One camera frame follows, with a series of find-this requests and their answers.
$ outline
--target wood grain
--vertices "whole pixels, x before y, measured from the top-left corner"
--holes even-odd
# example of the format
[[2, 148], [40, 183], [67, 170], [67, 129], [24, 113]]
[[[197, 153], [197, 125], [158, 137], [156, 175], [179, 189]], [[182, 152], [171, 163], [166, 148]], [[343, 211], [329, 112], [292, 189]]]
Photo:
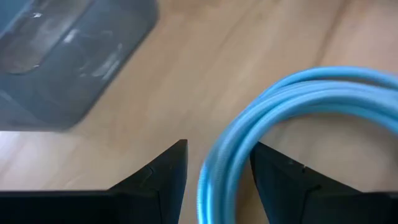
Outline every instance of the wood grain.
[[[195, 223], [206, 153], [263, 89], [318, 65], [398, 72], [394, 0], [159, 4], [157, 26], [83, 122], [65, 133], [0, 133], [0, 189], [107, 189], [187, 138], [180, 223]], [[398, 190], [396, 138], [367, 121], [306, 116], [262, 141], [359, 190]], [[243, 179], [238, 221], [264, 223], [250, 172]]]

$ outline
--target light blue cable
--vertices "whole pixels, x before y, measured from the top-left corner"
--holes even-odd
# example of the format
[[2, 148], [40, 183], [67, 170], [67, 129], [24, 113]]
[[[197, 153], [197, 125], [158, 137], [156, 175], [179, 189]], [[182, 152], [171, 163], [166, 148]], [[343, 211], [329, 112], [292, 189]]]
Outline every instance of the light blue cable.
[[235, 223], [235, 193], [243, 165], [274, 124], [324, 112], [359, 116], [398, 134], [398, 79], [368, 68], [319, 67], [290, 75], [265, 90], [228, 125], [203, 164], [197, 195], [199, 224]]

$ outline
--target coiled cable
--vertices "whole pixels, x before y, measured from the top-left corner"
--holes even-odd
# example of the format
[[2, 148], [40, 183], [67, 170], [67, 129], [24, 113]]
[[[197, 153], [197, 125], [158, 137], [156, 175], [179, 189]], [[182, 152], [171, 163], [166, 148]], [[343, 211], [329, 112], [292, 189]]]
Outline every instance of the coiled cable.
[[368, 68], [318, 67], [266, 89], [228, 125], [204, 161], [197, 193], [199, 224], [234, 224], [238, 181], [254, 145], [279, 121], [322, 112], [359, 116], [398, 134], [398, 79]]

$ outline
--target table surface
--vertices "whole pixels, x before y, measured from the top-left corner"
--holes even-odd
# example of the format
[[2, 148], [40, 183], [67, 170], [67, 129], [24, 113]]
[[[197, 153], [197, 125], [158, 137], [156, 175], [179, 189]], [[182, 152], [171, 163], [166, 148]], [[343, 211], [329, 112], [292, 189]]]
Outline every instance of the table surface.
[[[201, 163], [260, 92], [297, 70], [398, 72], [395, 0], [159, 0], [160, 19], [89, 115], [65, 133], [0, 132], [0, 189], [107, 189], [188, 139], [180, 223], [196, 222]], [[398, 190], [398, 141], [350, 116], [305, 116], [262, 142], [359, 190]], [[238, 220], [264, 223], [246, 169]]]

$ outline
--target black plastic object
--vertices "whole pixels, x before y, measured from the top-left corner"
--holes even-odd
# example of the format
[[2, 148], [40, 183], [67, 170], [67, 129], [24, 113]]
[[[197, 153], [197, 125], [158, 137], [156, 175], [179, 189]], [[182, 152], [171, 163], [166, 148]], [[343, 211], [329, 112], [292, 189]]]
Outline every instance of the black plastic object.
[[0, 130], [79, 122], [157, 20], [155, 0], [8, 0], [0, 12]]
[[187, 140], [179, 140], [104, 191], [1, 192], [0, 223], [177, 224], [187, 156]]
[[362, 193], [261, 143], [251, 167], [270, 224], [398, 223], [397, 193]]

